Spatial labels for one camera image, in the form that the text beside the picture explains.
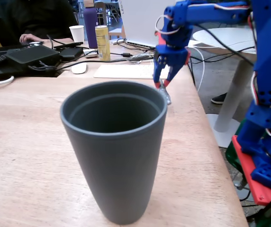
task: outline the cup rim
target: cup rim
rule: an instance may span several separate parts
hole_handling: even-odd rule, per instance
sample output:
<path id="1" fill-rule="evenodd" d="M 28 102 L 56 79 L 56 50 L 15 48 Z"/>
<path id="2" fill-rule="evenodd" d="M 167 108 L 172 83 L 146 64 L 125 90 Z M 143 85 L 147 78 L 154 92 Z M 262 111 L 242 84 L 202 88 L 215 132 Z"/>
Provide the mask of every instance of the cup rim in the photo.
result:
<path id="1" fill-rule="evenodd" d="M 160 97 L 162 97 L 163 102 L 164 102 L 164 107 L 161 110 L 160 114 L 154 120 L 152 120 L 148 124 L 145 124 L 145 125 L 143 125 L 143 126 L 141 126 L 139 128 L 128 130 L 128 131 L 111 132 L 111 133 L 93 132 L 93 131 L 88 131 L 88 130 L 80 129 L 80 128 L 74 126 L 73 124 L 71 124 L 66 119 L 66 116 L 64 115 L 64 110 L 63 110 L 64 107 L 65 107 L 65 105 L 66 105 L 66 103 L 71 98 L 73 98 L 75 95 L 77 95 L 79 92 L 81 92 L 82 90 L 89 89 L 89 88 L 99 87 L 99 86 L 104 85 L 104 84 L 111 85 L 111 84 L 122 84 L 122 83 L 123 84 L 124 83 L 125 84 L 133 84 L 133 85 L 137 85 L 137 86 L 141 86 L 141 87 L 147 87 L 147 88 L 151 89 L 152 92 L 155 92 L 155 93 L 157 93 L 157 95 L 159 95 Z M 166 114 L 166 112 L 167 112 L 167 101 L 166 101 L 165 97 L 162 96 L 157 89 L 155 89 L 154 87 L 151 87 L 151 86 L 139 83 L 139 82 L 119 80 L 119 81 L 107 81 L 107 82 L 101 82 L 101 83 L 92 84 L 92 85 L 89 85 L 87 87 L 83 87 L 83 88 L 81 88 L 81 89 L 73 92 L 62 103 L 61 108 L 60 108 L 60 117 L 61 117 L 62 122 L 66 126 L 68 126 L 69 128 L 71 128 L 71 129 L 73 129 L 73 130 L 75 130 L 77 132 L 84 133 L 84 134 L 91 135 L 91 136 L 97 136 L 97 137 L 115 137 L 115 136 L 126 136 L 126 135 L 135 134 L 135 133 L 138 133 L 138 132 L 140 132 L 140 131 L 142 131 L 144 129 L 148 129 L 150 127 L 153 127 Z"/>
<path id="2" fill-rule="evenodd" d="M 84 28 L 84 25 L 74 25 L 69 27 L 69 29 L 79 29 L 79 28 Z"/>

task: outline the shoe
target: shoe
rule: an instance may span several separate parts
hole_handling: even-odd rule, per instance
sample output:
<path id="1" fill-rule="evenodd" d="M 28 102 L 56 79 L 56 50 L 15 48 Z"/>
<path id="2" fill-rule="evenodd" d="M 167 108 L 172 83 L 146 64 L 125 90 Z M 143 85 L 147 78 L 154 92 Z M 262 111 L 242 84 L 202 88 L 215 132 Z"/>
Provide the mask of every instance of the shoe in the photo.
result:
<path id="1" fill-rule="evenodd" d="M 220 96 L 213 97 L 213 98 L 211 99 L 211 102 L 214 103 L 214 104 L 220 104 L 220 105 L 222 105 L 222 104 L 224 103 L 224 100 L 225 100 L 225 98 L 226 98 L 226 95 L 227 95 L 227 93 L 222 94 L 222 95 L 220 95 Z"/>

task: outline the person's hand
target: person's hand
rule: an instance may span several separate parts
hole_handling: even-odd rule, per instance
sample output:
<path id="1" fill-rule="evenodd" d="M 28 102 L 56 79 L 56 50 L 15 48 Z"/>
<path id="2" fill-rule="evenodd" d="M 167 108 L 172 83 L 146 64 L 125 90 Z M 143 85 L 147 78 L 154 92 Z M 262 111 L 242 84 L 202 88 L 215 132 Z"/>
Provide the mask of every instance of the person's hand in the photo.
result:
<path id="1" fill-rule="evenodd" d="M 32 42 L 43 42 L 44 40 L 33 35 L 33 34 L 23 34 L 20 37 L 20 42 L 24 43 L 26 41 L 32 41 Z"/>

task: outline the white paper cup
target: white paper cup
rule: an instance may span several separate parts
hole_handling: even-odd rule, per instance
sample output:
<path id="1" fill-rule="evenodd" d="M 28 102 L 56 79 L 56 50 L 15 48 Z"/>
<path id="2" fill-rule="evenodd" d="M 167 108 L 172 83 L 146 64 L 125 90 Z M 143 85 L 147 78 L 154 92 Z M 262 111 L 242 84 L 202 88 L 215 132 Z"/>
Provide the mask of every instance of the white paper cup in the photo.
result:
<path id="1" fill-rule="evenodd" d="M 83 25 L 76 25 L 76 26 L 71 26 L 69 27 L 73 40 L 75 43 L 78 42 L 84 42 L 85 37 L 84 37 L 84 26 Z"/>

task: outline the laptop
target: laptop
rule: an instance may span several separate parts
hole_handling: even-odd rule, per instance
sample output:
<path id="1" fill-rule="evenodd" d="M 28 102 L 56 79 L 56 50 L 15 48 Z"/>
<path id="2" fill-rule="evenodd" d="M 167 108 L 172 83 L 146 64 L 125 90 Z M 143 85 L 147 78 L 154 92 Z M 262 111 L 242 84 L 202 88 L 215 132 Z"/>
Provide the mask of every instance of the laptop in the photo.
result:
<path id="1" fill-rule="evenodd" d="M 178 0 L 119 0 L 126 34 L 126 43 L 142 47 L 155 47 L 159 39 L 154 35 L 155 23 L 168 6 Z M 163 28 L 160 19 L 158 28 Z"/>

